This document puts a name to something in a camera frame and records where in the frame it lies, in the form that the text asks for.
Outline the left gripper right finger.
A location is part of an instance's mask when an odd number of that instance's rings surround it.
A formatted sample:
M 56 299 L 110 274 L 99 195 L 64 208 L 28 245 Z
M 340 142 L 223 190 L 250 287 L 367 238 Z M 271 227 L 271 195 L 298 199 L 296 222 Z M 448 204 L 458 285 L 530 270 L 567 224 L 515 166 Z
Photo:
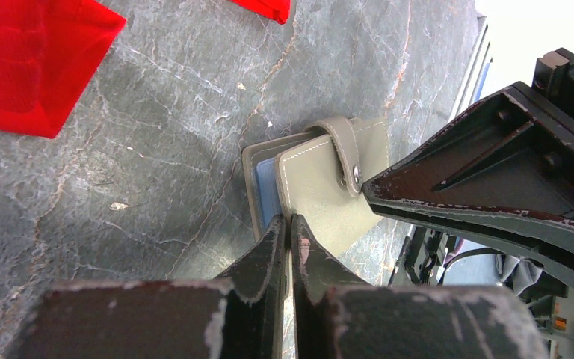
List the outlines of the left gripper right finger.
M 373 286 L 291 220 L 298 358 L 547 358 L 534 320 L 497 286 Z

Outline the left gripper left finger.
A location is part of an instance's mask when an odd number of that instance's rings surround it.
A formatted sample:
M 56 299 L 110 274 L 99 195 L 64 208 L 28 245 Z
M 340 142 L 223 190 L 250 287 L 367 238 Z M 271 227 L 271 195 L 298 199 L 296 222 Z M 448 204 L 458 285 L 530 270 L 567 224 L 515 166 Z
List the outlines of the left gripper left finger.
M 74 280 L 44 293 L 9 358 L 279 358 L 286 220 L 211 280 Z

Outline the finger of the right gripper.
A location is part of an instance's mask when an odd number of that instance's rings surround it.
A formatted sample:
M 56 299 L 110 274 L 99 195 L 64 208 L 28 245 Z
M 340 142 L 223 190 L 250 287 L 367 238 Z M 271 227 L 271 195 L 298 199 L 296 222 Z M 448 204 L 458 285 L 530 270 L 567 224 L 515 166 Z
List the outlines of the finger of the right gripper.
M 574 289 L 574 91 L 517 82 L 363 185 L 386 217 L 531 260 Z

